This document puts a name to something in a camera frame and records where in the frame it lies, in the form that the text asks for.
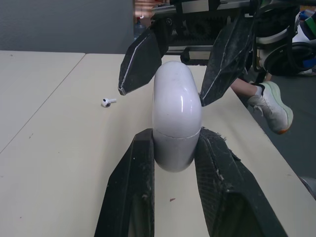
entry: table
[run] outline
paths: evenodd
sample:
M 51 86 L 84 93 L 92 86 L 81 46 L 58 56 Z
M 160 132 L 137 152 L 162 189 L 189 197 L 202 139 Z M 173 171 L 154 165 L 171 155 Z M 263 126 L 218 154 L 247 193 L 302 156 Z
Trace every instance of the table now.
M 0 152 L 83 56 L 0 51 Z
M 0 236 L 94 235 L 111 172 L 152 125 L 153 82 L 120 96 L 122 60 L 85 55 L 0 154 Z M 200 90 L 205 67 L 190 69 Z M 103 108 L 104 97 L 118 102 Z M 314 236 L 316 202 L 230 89 L 202 123 L 254 174 L 289 237 Z M 194 163 L 176 174 L 155 167 L 155 237 L 167 236 L 208 236 Z

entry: leg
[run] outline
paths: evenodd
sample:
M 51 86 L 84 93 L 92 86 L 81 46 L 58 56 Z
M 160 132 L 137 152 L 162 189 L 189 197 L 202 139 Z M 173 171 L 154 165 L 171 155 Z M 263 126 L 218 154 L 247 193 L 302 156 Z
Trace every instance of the leg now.
M 231 85 L 231 89 L 236 95 L 241 95 L 245 97 L 251 97 L 256 94 L 257 87 L 255 85 L 246 83 L 245 81 L 237 78 Z
M 231 88 L 237 95 L 249 98 L 248 104 L 262 112 L 273 132 L 283 134 L 290 128 L 293 112 L 283 104 L 277 84 L 266 81 L 252 85 L 236 79 Z

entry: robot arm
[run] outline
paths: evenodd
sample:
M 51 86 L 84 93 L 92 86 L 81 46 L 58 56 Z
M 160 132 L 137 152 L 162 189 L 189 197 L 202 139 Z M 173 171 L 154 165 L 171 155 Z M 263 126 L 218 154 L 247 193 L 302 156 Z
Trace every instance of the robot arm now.
M 297 54 L 296 46 L 289 46 L 287 41 L 288 35 L 291 40 L 294 37 L 294 32 L 288 34 L 288 29 L 296 31 L 289 26 L 293 12 L 297 11 L 295 15 L 299 12 L 299 4 L 316 5 L 316 1 L 274 0 L 265 4 L 261 0 L 172 0 L 171 5 L 154 8 L 151 26 L 129 47 L 121 64 L 120 94 L 146 85 L 166 54 L 180 55 L 186 65 L 207 66 L 200 90 L 202 106 L 221 98 L 242 74 L 251 49 L 256 71 L 282 75 L 305 70 L 300 66 L 302 60 L 314 58 L 315 50 L 308 48 L 312 53 L 304 54 L 305 59 L 293 60 L 291 49 Z M 267 24 L 271 17 L 274 29 Z M 280 50 L 286 53 L 287 48 L 289 52 L 282 59 L 287 61 L 286 70 L 279 65 L 274 67 L 277 62 L 273 54 Z M 258 49 L 261 50 L 259 68 Z

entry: white sneaker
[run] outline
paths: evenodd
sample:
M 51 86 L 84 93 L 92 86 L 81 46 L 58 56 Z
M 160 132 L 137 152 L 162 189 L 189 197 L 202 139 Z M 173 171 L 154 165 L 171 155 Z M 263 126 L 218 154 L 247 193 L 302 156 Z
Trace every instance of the white sneaker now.
M 259 109 L 266 118 L 269 128 L 277 133 L 285 133 L 293 122 L 293 111 L 283 104 L 277 84 L 267 81 L 258 84 L 262 87 L 262 95 L 254 95 L 247 102 Z

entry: white earbud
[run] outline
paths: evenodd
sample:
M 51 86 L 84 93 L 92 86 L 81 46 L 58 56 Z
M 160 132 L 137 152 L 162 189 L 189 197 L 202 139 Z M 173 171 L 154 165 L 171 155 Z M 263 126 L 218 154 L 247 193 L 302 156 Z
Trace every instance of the white earbud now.
M 109 107 L 110 105 L 111 105 L 111 103 L 116 103 L 116 99 L 108 99 L 108 98 L 104 98 L 103 100 L 102 100 L 102 106 L 103 107 L 105 107 L 105 108 L 107 108 L 107 107 Z

